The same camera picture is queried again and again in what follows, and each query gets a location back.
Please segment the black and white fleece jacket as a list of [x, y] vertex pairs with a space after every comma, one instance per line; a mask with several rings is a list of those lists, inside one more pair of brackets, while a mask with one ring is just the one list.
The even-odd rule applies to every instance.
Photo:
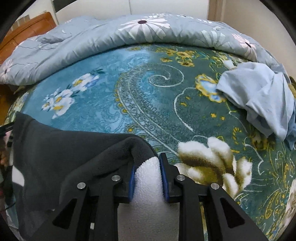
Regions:
[[119, 239], [177, 240], [179, 206], [165, 202], [159, 158], [141, 137], [62, 131], [23, 113], [16, 115], [13, 135], [12, 183], [24, 239], [78, 183], [95, 192], [99, 179], [133, 162], [134, 196], [119, 207]]

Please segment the dark blue garment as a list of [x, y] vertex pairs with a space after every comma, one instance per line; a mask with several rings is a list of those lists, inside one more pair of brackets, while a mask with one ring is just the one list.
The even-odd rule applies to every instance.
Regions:
[[287, 136], [285, 137], [285, 143], [292, 151], [295, 149], [295, 120], [291, 119], [288, 123]]

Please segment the light blue crumpled garment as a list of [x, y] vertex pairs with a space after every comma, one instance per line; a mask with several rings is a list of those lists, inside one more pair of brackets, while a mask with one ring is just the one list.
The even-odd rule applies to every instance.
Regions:
[[225, 71], [216, 86], [236, 107], [247, 111], [247, 121], [266, 137], [284, 141], [292, 127], [295, 101], [285, 75], [267, 65], [245, 62]]

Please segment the floral teal plush blanket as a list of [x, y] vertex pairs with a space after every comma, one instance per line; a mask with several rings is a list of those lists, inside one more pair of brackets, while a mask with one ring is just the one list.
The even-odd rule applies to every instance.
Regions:
[[224, 62], [236, 55], [201, 47], [137, 45], [77, 62], [22, 92], [16, 112], [69, 131], [131, 133], [171, 164], [181, 142], [196, 141], [204, 158], [186, 166], [202, 184], [218, 181], [269, 240], [295, 214], [295, 151], [265, 137], [216, 90]]

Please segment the olive green garment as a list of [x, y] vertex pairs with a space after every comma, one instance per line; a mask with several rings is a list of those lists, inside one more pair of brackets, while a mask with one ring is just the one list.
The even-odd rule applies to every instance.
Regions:
[[288, 86], [293, 94], [293, 97], [296, 98], [296, 81], [291, 76], [290, 81], [291, 83]]

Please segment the light blue floral quilt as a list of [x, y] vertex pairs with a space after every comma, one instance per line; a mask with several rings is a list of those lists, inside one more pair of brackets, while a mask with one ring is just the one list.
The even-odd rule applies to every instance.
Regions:
[[22, 41], [1, 65], [1, 84], [32, 85], [89, 56], [140, 43], [213, 48], [283, 70], [257, 41], [222, 22], [168, 13], [110, 20], [79, 16]]

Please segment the orange wooden headboard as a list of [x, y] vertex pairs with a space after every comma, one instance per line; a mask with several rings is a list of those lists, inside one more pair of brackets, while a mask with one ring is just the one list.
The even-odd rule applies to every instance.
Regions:
[[56, 27], [50, 12], [45, 12], [8, 33], [1, 42], [1, 64], [11, 56], [14, 49], [24, 40], [45, 34]]

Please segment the white black striped wardrobe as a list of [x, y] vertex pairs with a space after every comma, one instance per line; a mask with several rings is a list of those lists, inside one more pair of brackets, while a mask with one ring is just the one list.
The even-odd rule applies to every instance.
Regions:
[[208, 18], [210, 1], [186, 0], [77, 0], [52, 1], [59, 23], [78, 16], [106, 20], [125, 15], [170, 13]]

